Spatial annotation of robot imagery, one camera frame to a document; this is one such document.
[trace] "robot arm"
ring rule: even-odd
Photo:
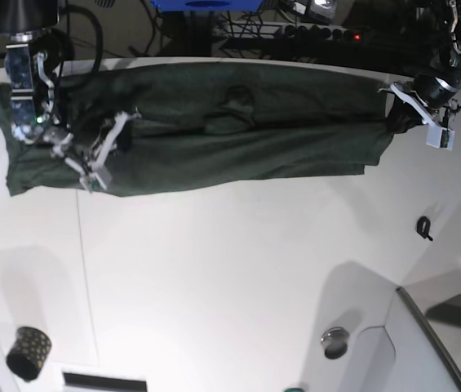
[[[70,6],[60,10],[57,0],[0,0],[0,33],[10,37],[5,68],[11,80],[12,135],[27,145],[38,142],[52,146],[51,153],[62,159],[80,177],[82,186],[92,191],[107,189],[112,180],[104,167],[110,150],[127,121],[139,114],[119,113],[112,129],[86,151],[78,151],[74,135],[60,107],[60,85],[65,60],[65,42],[51,31],[60,14],[77,12],[95,27],[97,51],[103,51],[100,22],[85,8]],[[95,59],[93,75],[100,67]],[[87,78],[77,88],[87,82]]]
[[[400,100],[388,119],[392,129],[428,125],[427,144],[451,150],[454,131],[450,122],[461,110],[454,98],[461,89],[461,0],[441,0],[437,5],[441,42],[433,53],[431,68],[419,72],[413,82],[393,83],[384,90]],[[412,114],[402,102],[413,108]]]

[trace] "small black clip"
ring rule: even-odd
[[[430,230],[432,229],[432,222],[429,220],[427,216],[421,216],[419,221],[417,222],[417,233],[424,238],[433,241],[431,235],[429,235]]]

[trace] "black cup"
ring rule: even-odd
[[[52,343],[42,331],[21,327],[16,331],[16,341],[7,356],[7,366],[24,381],[36,380],[49,356]]]

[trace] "garment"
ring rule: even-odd
[[[62,95],[76,140],[97,136],[104,118],[138,108],[109,156],[108,193],[198,189],[236,180],[345,176],[375,166],[392,142],[386,95],[368,78],[279,65],[190,63],[100,73]],[[11,195],[35,186],[81,188],[50,147],[11,135],[10,88],[0,85]]]

